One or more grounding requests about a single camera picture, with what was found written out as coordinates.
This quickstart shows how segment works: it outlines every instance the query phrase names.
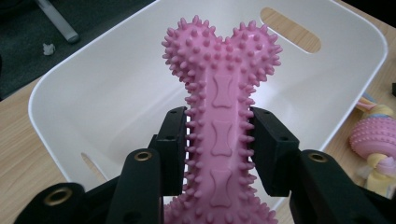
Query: oval cutout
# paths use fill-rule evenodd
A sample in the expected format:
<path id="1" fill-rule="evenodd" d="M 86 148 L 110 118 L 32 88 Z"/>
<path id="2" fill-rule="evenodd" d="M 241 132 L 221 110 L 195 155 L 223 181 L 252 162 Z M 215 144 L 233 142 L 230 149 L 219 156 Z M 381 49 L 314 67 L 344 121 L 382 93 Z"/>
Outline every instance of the oval cutout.
<path id="1" fill-rule="evenodd" d="M 316 53 L 320 50 L 320 39 L 316 35 L 276 10 L 265 7 L 262 9 L 260 18 L 271 29 L 287 38 L 300 49 L 308 53 Z"/>
<path id="2" fill-rule="evenodd" d="M 107 182 L 105 176 L 102 174 L 102 172 L 99 170 L 99 168 L 96 166 L 96 164 L 90 159 L 90 157 L 85 154 L 84 152 L 81 152 L 81 158 L 84 160 L 85 164 L 87 164 L 88 168 L 93 172 L 93 174 L 96 176 L 96 178 L 101 182 L 105 183 Z"/>

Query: light wood surface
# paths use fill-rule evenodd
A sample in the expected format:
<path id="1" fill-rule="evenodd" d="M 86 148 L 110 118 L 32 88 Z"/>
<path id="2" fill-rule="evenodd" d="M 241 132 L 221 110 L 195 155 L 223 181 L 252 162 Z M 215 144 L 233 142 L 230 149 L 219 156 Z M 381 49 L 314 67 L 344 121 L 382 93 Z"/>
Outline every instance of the light wood surface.
<path id="1" fill-rule="evenodd" d="M 343 5 L 368 19 L 386 37 L 389 56 L 367 92 L 379 103 L 396 111 L 396 97 L 391 94 L 391 83 L 396 82 L 396 29 L 347 4 Z M 37 80 L 0 102 L 0 223 L 13 223 L 23 207 L 38 192 L 65 181 L 28 117 L 28 101 L 36 83 Z M 359 185 L 363 179 L 356 175 L 356 170 L 365 162 L 350 150 L 347 139 L 360 119 L 361 112 L 352 111 L 326 148 L 326 152 Z M 276 213 L 279 223 L 293 223 L 288 200 Z"/>

